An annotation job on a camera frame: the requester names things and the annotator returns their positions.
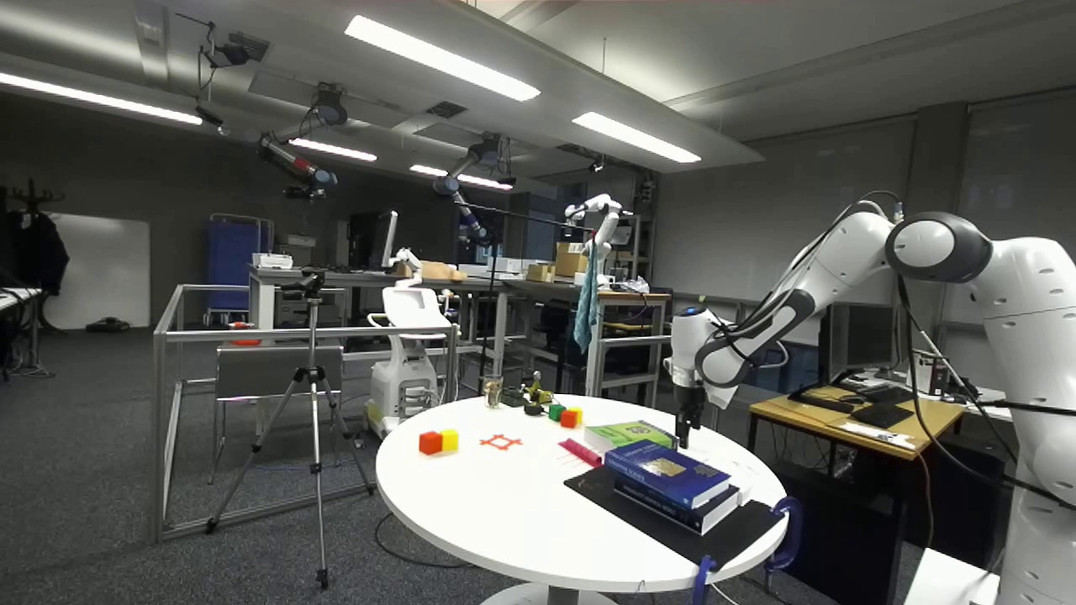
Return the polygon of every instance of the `computer screen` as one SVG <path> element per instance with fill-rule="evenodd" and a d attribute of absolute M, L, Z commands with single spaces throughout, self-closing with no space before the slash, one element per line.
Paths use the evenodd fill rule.
<path fill-rule="evenodd" d="M 386 270 L 396 251 L 396 221 L 395 209 L 351 215 L 351 270 Z"/>

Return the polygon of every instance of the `table top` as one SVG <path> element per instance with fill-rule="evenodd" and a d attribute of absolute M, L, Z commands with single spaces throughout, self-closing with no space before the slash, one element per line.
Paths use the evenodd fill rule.
<path fill-rule="evenodd" d="M 822 396 L 822 400 L 840 400 L 849 394 L 851 389 L 840 389 L 840 386 L 811 389 L 811 396 Z M 933 447 L 933 438 L 942 438 L 967 413 L 967 405 L 921 400 L 918 410 L 921 410 L 921 419 L 933 429 L 933 433 L 924 433 L 918 416 L 915 416 L 915 405 L 906 400 L 899 406 L 911 410 L 911 416 L 906 416 L 902 423 L 888 426 L 888 433 L 906 438 L 908 447 L 888 444 L 883 438 L 856 433 L 856 429 L 845 426 L 845 423 L 856 423 L 851 413 L 828 410 L 822 405 L 802 405 L 802 400 L 790 400 L 790 396 L 762 400 L 762 405 L 749 406 L 749 413 L 778 419 L 778 423 L 790 423 L 790 426 L 811 429 L 811 433 L 822 433 L 828 441 L 840 441 L 840 444 L 851 444 L 851 447 L 877 450 L 877 455 L 888 455 L 888 456 L 899 456 L 899 461 L 918 461 L 918 455 L 924 455 Z"/>
<path fill-rule="evenodd" d="M 556 400 L 579 406 L 584 423 L 648 419 L 673 426 L 673 416 L 652 406 L 600 396 Z M 424 429 L 459 429 L 460 450 L 422 455 Z M 495 433 L 519 438 L 519 444 L 505 450 L 482 444 Z M 567 485 L 591 471 L 563 447 L 567 438 L 584 444 L 584 429 L 567 429 L 549 416 L 526 416 L 519 406 L 488 406 L 484 396 L 470 396 L 404 419 L 378 450 L 378 485 L 412 531 L 498 576 L 621 595 L 691 590 L 698 563 Z M 729 471 L 762 503 L 785 499 L 785 485 L 764 461 L 713 429 L 698 429 L 691 455 Z M 713 581 L 756 569 L 782 547 L 785 531 L 787 520 L 778 520 Z"/>
<path fill-rule="evenodd" d="M 42 295 L 42 289 L 0 287 L 0 311 L 22 307 Z"/>

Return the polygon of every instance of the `tripod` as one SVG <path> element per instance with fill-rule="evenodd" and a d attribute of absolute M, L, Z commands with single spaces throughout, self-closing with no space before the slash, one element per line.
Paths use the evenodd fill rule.
<path fill-rule="evenodd" d="M 326 369 L 317 363 L 317 326 L 320 326 L 320 289 L 322 289 L 322 274 L 307 274 L 301 287 L 286 287 L 286 294 L 302 294 L 307 298 L 307 316 L 309 316 L 309 342 L 307 342 L 307 368 L 301 368 L 289 379 L 286 396 L 275 405 L 275 410 L 271 413 L 271 423 L 255 433 L 255 444 L 243 463 L 243 471 L 234 478 L 227 502 L 218 503 L 218 511 L 207 520 L 207 536 L 212 536 L 235 493 L 235 488 L 243 485 L 245 471 L 253 467 L 253 461 L 263 455 L 271 429 L 275 423 L 275 416 L 283 413 L 283 406 L 292 400 L 292 394 L 301 386 L 309 389 L 309 441 L 314 441 L 314 461 L 309 461 L 309 475 L 314 475 L 314 502 L 317 502 L 317 546 L 320 546 L 320 569 L 317 569 L 317 581 L 320 590 L 329 590 L 329 554 L 326 554 L 326 502 L 322 502 L 322 433 L 320 433 L 320 400 L 329 400 L 329 413 L 342 433 L 342 441 L 351 441 L 351 429 L 342 426 L 339 406 L 326 386 Z M 378 485 L 367 478 L 359 456 L 358 456 L 359 444 L 355 447 L 355 461 L 358 471 L 364 478 L 367 493 L 378 490 Z"/>

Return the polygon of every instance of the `book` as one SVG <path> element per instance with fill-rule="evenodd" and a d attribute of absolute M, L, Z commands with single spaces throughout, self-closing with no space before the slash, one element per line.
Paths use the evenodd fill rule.
<path fill-rule="evenodd" d="M 702 503 L 735 488 L 728 471 L 716 471 L 683 450 L 670 450 L 648 441 L 608 450 L 607 467 L 621 485 L 635 485 L 652 502 L 683 511 L 699 511 Z"/>
<path fill-rule="evenodd" d="M 638 490 L 638 485 L 634 481 L 617 481 L 614 493 L 693 536 L 709 536 L 723 518 L 729 518 L 740 507 L 740 488 L 723 490 L 719 499 L 707 502 L 699 511 L 656 502 L 652 493 Z"/>
<path fill-rule="evenodd" d="M 608 450 L 628 447 L 628 444 L 643 444 L 643 441 L 676 447 L 670 429 L 646 423 L 646 419 L 584 426 L 584 444 L 595 447 L 600 455 L 608 455 Z"/>

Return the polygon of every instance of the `metal frame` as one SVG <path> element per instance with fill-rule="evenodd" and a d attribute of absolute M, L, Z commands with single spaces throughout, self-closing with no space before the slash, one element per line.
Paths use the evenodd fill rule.
<path fill-rule="evenodd" d="M 181 394 L 190 379 L 173 379 L 168 377 L 168 357 L 177 348 L 218 348 L 235 341 L 235 329 L 184 329 L 184 298 L 193 294 L 245 294 L 248 287 L 221 287 L 221 284 L 181 284 L 177 287 L 160 326 L 155 326 L 155 493 L 151 493 L 151 541 L 177 537 L 177 536 L 194 536 L 203 531 L 207 520 L 193 520 L 181 528 L 173 528 L 173 463 L 177 463 L 177 441 L 178 441 L 178 419 L 181 419 Z M 459 326 L 439 326 L 439 329 L 392 329 L 392 326 L 320 326 L 320 341 L 374 341 L 374 336 L 395 336 L 395 332 L 441 332 L 446 336 L 446 400 L 459 400 L 459 353 L 460 353 L 460 336 Z M 243 329 L 243 336 L 258 336 L 258 341 L 307 341 L 309 329 Z M 253 518 L 271 518 L 279 511 L 295 511 L 309 507 L 309 499 L 295 499 L 286 503 L 258 507 L 258 511 L 235 511 L 221 520 L 253 520 Z"/>

